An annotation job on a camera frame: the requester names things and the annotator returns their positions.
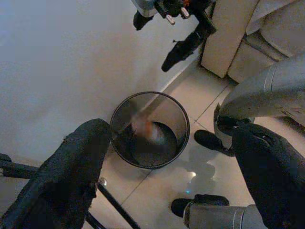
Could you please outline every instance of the white floor tile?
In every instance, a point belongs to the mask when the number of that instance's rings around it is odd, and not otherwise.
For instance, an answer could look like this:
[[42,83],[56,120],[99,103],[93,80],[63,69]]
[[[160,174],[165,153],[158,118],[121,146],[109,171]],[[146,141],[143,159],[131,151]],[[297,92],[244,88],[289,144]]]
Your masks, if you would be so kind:
[[171,96],[182,104],[190,117],[197,119],[228,83],[228,79],[220,79],[199,68],[181,82]]
[[84,223],[82,229],[93,229],[93,227],[91,227],[90,224],[87,223],[87,221],[85,221],[85,223]]
[[123,207],[144,229],[183,228],[183,221],[170,210],[175,198],[195,194],[226,196],[232,205],[253,203],[235,158],[200,146],[193,139],[181,156],[168,166],[154,170],[123,203]]
[[236,83],[230,81],[228,86],[218,95],[215,101],[198,118],[197,122],[203,125],[208,131],[214,133],[214,110],[218,104],[221,104],[225,97],[235,88]]
[[107,180],[108,191],[119,203],[122,203],[145,179],[149,172],[150,170],[144,170],[128,164],[110,146],[100,177]]
[[262,125],[286,138],[305,157],[305,127],[288,117],[259,117],[255,119],[254,123]]

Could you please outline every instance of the trash can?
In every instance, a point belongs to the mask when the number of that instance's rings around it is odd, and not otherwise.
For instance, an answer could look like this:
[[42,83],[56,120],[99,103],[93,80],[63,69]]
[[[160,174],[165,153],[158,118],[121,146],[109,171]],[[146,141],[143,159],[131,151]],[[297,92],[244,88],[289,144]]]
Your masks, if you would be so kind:
[[111,118],[112,145],[131,165],[158,169],[184,150],[190,122],[182,105],[167,94],[142,92],[125,99]]

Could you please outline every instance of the screw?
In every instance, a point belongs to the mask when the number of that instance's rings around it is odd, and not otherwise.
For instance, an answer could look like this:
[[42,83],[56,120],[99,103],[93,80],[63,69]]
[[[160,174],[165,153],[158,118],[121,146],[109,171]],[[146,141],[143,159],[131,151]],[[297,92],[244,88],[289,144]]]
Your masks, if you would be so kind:
[[100,183],[102,186],[104,186],[104,187],[107,186],[107,180],[106,180],[105,178],[103,178],[103,177],[101,177],[101,178],[99,179],[99,183]]
[[169,14],[167,14],[165,18],[171,25],[174,25],[176,23],[175,20],[173,19],[173,17]]
[[182,13],[182,15],[184,16],[185,19],[187,19],[187,18],[190,17],[189,12],[188,12],[187,9],[184,8],[184,7],[181,7],[181,13]]

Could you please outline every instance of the black rod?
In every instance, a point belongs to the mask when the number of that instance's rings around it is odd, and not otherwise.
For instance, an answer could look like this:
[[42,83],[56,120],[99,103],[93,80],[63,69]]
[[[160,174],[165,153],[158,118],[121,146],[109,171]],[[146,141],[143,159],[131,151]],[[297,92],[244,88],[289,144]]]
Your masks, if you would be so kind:
[[125,209],[116,201],[110,192],[104,188],[102,184],[98,183],[97,188],[133,229],[141,229],[134,219],[127,213],[127,211],[125,211]]
[[31,179],[38,171],[37,167],[0,160],[0,176]]
[[86,217],[86,221],[90,224],[94,229],[106,229],[100,222],[90,213]]

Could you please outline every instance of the black fabric cover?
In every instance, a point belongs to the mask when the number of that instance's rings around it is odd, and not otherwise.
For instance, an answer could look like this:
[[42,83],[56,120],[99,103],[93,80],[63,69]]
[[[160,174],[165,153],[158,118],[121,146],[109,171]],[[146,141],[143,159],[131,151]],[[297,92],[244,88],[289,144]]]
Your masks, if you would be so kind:
[[233,132],[233,150],[269,229],[305,228],[305,160],[274,132],[254,124]]
[[110,138],[110,127],[101,119],[69,134],[3,215],[0,228],[82,228]]

